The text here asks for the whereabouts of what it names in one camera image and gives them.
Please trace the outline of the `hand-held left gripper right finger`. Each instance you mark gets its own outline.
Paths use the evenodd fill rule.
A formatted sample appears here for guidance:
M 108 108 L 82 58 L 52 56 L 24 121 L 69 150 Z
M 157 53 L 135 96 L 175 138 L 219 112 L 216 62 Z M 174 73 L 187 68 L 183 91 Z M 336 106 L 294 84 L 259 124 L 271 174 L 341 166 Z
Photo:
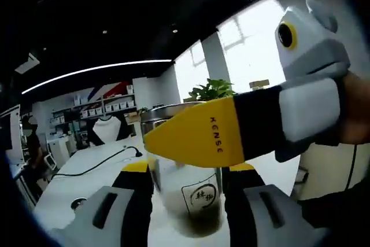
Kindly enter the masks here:
M 315 228 L 302 208 L 249 164 L 224 169 L 225 212 L 231 246 L 322 246 L 326 228 Z

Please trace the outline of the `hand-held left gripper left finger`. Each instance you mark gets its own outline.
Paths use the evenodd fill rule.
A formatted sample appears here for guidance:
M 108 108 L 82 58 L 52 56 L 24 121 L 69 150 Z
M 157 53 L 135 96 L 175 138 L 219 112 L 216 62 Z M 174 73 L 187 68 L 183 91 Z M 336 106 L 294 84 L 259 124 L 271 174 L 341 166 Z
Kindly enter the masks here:
M 154 185 L 147 162 L 127 164 L 56 231 L 61 246 L 147 246 Z

